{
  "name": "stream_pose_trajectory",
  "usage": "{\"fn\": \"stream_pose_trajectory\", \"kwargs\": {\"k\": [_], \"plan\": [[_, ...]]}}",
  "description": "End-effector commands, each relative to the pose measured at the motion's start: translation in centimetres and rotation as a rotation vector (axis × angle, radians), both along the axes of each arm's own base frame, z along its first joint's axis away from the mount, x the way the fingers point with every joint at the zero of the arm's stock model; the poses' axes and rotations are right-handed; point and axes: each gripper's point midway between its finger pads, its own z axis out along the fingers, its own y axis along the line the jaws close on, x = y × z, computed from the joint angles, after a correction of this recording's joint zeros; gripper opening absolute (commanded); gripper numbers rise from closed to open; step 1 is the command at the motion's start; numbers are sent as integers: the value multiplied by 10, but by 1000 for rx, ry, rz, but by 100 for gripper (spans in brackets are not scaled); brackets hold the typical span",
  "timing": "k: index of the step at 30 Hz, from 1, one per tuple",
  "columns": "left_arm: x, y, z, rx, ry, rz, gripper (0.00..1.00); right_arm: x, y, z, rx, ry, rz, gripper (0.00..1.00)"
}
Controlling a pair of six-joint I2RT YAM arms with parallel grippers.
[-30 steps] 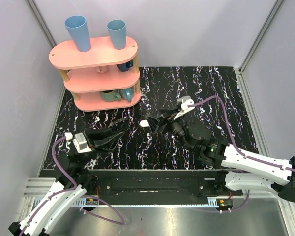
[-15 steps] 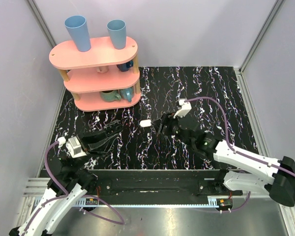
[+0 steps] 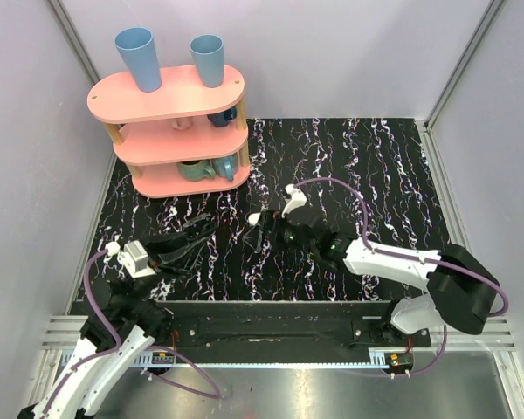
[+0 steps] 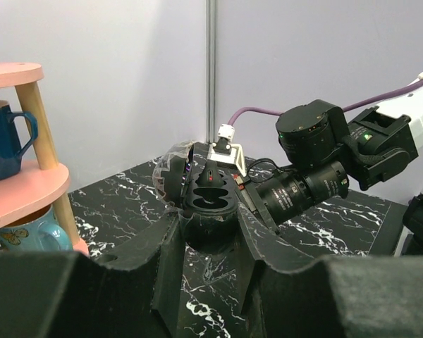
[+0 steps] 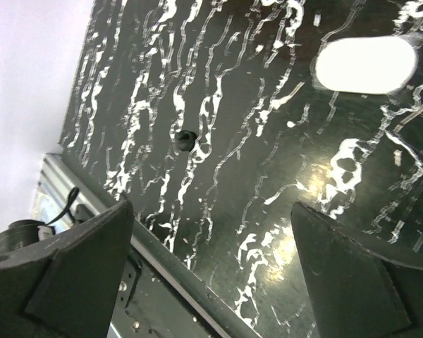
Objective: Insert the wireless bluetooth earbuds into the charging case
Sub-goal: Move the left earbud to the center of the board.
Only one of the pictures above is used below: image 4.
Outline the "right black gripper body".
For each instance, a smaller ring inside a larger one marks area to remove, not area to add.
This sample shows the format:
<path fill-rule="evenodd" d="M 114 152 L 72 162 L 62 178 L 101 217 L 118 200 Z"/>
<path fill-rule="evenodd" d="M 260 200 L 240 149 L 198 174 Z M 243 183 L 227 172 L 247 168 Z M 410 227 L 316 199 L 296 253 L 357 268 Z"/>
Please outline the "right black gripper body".
<path fill-rule="evenodd" d="M 346 198 L 349 180 L 340 163 L 299 171 L 294 165 L 275 163 L 270 176 L 258 180 L 233 173 L 237 195 L 266 228 L 278 234 L 278 226 L 332 197 Z"/>

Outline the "black earbud charging case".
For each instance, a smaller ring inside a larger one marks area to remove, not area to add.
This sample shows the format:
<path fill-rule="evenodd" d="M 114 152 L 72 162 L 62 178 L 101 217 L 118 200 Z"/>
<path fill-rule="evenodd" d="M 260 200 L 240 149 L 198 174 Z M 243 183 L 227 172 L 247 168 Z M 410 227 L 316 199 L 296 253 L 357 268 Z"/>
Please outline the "black earbud charging case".
<path fill-rule="evenodd" d="M 203 254 L 222 254 L 233 245 L 238 199 L 232 179 L 207 160 L 193 165 L 194 142 L 173 145 L 157 162 L 152 181 L 159 199 L 179 217 L 188 246 Z"/>

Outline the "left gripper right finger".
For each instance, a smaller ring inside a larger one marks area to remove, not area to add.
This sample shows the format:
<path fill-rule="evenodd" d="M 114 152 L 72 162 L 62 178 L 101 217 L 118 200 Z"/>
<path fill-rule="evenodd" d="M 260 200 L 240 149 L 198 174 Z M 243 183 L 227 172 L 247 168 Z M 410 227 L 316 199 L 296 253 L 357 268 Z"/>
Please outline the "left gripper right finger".
<path fill-rule="evenodd" d="M 309 256 L 240 204 L 235 259 L 251 337 L 423 337 L 423 256 Z"/>

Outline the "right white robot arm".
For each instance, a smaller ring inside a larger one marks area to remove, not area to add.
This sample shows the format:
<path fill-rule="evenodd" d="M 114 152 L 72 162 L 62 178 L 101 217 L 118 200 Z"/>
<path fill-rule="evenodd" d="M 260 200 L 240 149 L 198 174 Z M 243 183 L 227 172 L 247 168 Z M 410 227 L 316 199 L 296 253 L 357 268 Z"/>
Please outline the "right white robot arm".
<path fill-rule="evenodd" d="M 290 165 L 263 181 L 238 175 L 248 208 L 270 229 L 335 196 L 350 180 L 361 190 L 386 182 L 408 167 L 423 146 L 423 72 L 408 86 L 361 101 L 360 114 L 321 99 L 280 113 L 278 142 Z"/>

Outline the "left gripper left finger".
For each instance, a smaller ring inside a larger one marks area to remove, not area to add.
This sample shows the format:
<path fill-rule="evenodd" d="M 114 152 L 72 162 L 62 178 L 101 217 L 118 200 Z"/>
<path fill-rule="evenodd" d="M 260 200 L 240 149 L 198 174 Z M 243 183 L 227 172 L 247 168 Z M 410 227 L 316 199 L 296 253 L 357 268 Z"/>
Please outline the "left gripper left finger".
<path fill-rule="evenodd" d="M 0 337 L 174 337 L 182 270 L 174 212 L 96 259 L 0 251 Z"/>

